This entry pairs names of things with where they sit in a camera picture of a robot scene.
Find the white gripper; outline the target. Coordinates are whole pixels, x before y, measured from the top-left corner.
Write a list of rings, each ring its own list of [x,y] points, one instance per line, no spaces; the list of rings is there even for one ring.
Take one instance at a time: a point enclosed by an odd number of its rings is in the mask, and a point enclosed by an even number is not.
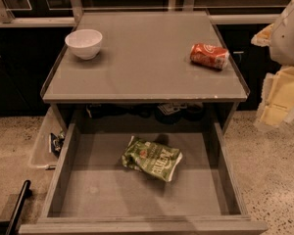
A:
[[[294,0],[275,20],[256,33],[251,43],[269,46],[270,57],[283,65],[276,73],[267,73],[262,88],[262,101],[254,125],[263,132],[279,128],[294,120]]]

